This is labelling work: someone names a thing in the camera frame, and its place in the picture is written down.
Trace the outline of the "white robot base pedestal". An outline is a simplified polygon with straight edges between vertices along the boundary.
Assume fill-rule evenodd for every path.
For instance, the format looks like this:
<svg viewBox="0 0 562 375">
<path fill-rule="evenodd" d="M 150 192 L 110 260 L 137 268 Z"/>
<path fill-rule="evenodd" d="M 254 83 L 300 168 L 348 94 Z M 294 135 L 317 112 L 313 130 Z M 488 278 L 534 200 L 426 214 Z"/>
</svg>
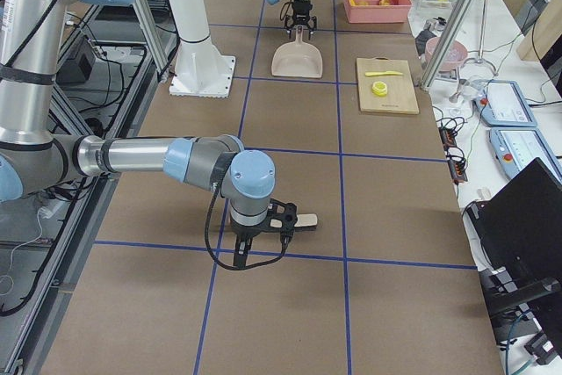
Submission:
<svg viewBox="0 0 562 375">
<path fill-rule="evenodd" d="M 169 92 L 174 96 L 229 95 L 236 59 L 213 44 L 204 0 L 169 0 L 180 46 Z"/>
</svg>

